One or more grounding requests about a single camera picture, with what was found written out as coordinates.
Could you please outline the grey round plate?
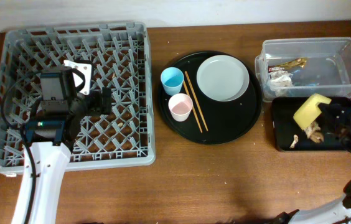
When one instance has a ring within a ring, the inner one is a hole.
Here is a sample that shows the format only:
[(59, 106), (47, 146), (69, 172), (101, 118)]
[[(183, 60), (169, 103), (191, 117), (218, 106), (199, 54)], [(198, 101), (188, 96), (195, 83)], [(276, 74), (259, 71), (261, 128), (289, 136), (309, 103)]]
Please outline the grey round plate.
[(200, 91), (215, 101), (233, 101), (241, 97), (250, 84), (244, 64), (229, 55), (216, 55), (199, 66), (196, 81)]

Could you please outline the blue plastic cup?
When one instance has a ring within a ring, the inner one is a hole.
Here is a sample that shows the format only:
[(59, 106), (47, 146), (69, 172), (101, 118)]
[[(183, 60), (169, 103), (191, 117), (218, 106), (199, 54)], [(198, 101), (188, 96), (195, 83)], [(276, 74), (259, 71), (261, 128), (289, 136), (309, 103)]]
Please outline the blue plastic cup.
[(161, 73), (162, 86), (164, 91), (170, 96), (180, 93), (183, 82), (184, 75), (178, 68), (169, 67)]

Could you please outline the white tissue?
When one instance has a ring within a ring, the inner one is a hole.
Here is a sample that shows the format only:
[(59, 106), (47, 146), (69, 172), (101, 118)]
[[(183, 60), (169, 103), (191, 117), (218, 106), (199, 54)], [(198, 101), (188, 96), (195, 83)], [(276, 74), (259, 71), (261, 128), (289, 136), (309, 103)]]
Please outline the white tissue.
[(278, 70), (271, 72), (270, 74), (270, 89), (274, 91), (276, 96), (283, 96), (287, 89), (281, 89), (281, 87), (292, 87), (293, 81), (291, 80), (292, 73), (284, 70)]

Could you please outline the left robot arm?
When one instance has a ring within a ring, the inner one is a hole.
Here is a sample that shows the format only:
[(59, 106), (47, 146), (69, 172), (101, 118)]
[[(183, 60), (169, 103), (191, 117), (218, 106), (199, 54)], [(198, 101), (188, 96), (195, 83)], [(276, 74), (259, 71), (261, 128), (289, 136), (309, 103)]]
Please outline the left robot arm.
[(90, 89), (93, 66), (71, 63), (37, 72), (41, 96), (19, 131), (24, 171), (13, 223), (55, 223), (65, 169), (86, 116), (111, 113), (111, 90)]

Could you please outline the gold snack wrapper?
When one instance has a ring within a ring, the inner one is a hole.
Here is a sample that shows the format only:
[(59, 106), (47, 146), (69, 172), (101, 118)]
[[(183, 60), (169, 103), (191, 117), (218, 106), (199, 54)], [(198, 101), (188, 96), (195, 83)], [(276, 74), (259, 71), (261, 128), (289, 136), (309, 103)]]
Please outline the gold snack wrapper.
[(301, 67), (304, 68), (306, 63), (307, 63), (308, 58), (297, 58), (295, 60), (292, 60), (290, 62), (282, 63), (279, 65), (272, 65), (268, 66), (268, 71), (269, 72), (276, 72), (278, 70), (290, 70), (295, 67)]

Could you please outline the food scraps pile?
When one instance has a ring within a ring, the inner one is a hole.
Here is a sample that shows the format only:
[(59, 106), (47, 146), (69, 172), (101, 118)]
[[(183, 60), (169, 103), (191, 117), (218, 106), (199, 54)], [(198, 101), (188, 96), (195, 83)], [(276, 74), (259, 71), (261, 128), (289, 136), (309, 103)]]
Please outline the food scraps pile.
[[(312, 142), (316, 144), (324, 142), (324, 135), (321, 133), (321, 128), (319, 127), (316, 121), (313, 121), (308, 127), (303, 129), (303, 131), (306, 134), (306, 137), (310, 139)], [(298, 141), (299, 141), (299, 137), (295, 134), (293, 136), (293, 141), (289, 146), (289, 148), (294, 149)]]

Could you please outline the yellow bowl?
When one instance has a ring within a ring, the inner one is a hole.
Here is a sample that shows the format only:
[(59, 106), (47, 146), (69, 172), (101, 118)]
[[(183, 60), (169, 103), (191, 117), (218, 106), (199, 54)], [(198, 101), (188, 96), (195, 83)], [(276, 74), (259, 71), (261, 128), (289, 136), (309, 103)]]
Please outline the yellow bowl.
[(302, 130), (305, 130), (321, 114), (319, 104), (324, 103), (329, 105), (331, 101), (330, 98), (315, 93), (294, 113), (293, 119)]

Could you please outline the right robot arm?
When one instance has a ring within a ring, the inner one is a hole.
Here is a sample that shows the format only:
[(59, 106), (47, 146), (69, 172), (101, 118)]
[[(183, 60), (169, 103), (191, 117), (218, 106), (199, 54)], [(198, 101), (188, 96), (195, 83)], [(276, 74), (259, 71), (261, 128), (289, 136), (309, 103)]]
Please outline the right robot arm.
[[(351, 101), (313, 94), (275, 98), (271, 106), (280, 150), (345, 150), (351, 153)], [(351, 180), (341, 198), (312, 210), (280, 213), (273, 223), (351, 223)]]

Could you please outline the wooden chopstick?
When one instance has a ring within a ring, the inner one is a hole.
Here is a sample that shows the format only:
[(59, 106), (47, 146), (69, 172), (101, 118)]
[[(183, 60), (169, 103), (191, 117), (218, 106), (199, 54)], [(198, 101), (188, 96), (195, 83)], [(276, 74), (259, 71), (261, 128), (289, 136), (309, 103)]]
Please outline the wooden chopstick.
[(193, 86), (192, 86), (192, 82), (190, 81), (189, 74), (188, 74), (187, 71), (185, 71), (184, 73), (185, 73), (185, 76), (186, 76), (186, 78), (187, 78), (187, 81), (188, 81), (190, 90), (192, 91), (192, 95), (193, 95), (194, 100), (195, 100), (195, 102), (196, 102), (196, 105), (197, 105), (199, 114), (200, 114), (201, 119), (202, 119), (203, 124), (204, 124), (204, 127), (205, 127), (206, 131), (208, 131), (208, 126), (207, 126), (206, 120), (205, 120), (205, 118), (204, 118), (204, 114), (202, 113), (202, 109), (201, 109), (201, 107), (200, 107), (199, 101), (198, 101), (197, 96), (196, 96), (196, 94), (195, 94), (194, 88), (193, 88)]
[(184, 90), (185, 90), (187, 96), (191, 99), (191, 102), (192, 102), (192, 112), (193, 112), (195, 121), (196, 121), (196, 123), (197, 123), (197, 126), (198, 126), (198, 128), (199, 128), (199, 131), (200, 131), (200, 133), (203, 133), (203, 130), (202, 130), (202, 127), (201, 127), (201, 125), (200, 125), (200, 122), (199, 122), (199, 119), (198, 119), (196, 110), (195, 110), (195, 108), (194, 108), (194, 102), (192, 101), (192, 98), (190, 97), (190, 93), (189, 93), (189, 90), (188, 90), (188, 88), (187, 88), (187, 85), (186, 85), (186, 82), (185, 82), (185, 81), (183, 81), (183, 86), (184, 86)]

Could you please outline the pink plastic cup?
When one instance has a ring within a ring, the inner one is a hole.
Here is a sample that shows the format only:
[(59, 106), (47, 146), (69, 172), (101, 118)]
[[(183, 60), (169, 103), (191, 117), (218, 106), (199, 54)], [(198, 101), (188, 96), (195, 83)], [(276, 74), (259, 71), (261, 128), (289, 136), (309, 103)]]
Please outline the pink plastic cup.
[(178, 93), (170, 97), (168, 107), (172, 117), (178, 122), (183, 122), (189, 117), (193, 102), (185, 93)]

